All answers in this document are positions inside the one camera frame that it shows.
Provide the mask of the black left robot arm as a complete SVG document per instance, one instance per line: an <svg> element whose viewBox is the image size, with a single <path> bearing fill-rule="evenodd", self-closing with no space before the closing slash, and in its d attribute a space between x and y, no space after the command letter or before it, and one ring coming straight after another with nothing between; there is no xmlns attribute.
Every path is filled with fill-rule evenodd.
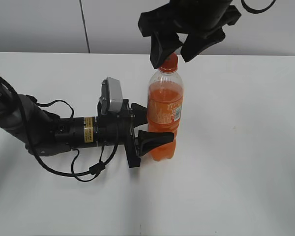
<svg viewBox="0 0 295 236"><path fill-rule="evenodd" d="M0 128L23 142L30 154L53 156L79 148L123 145L128 166L174 140L172 132L135 132L147 123L147 109L123 99L120 81L107 77L95 117L61 118L30 95L15 94L0 76Z"/></svg>

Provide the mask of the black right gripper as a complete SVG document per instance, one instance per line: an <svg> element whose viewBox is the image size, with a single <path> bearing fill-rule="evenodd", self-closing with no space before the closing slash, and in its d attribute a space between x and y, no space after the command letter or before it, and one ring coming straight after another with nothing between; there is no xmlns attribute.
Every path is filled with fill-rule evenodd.
<svg viewBox="0 0 295 236"><path fill-rule="evenodd" d="M230 0L171 0L141 13L138 27L143 37L151 36L153 68L158 69L181 46L181 56L189 62L222 42L225 39L222 27L235 25L241 17L231 3ZM177 33L189 34L183 45Z"/></svg>

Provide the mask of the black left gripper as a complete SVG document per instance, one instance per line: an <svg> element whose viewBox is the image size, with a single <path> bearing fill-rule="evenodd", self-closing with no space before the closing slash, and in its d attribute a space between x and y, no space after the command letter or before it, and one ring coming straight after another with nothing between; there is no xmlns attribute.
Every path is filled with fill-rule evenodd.
<svg viewBox="0 0 295 236"><path fill-rule="evenodd" d="M123 100L118 113L108 112L96 117L96 138L99 146L113 146L113 151L103 163L107 165L117 152L119 145L123 145L129 168L139 167L141 156L151 150L174 141L172 132L138 131L137 145L134 128L147 124L147 107L137 103L129 104Z"/></svg>

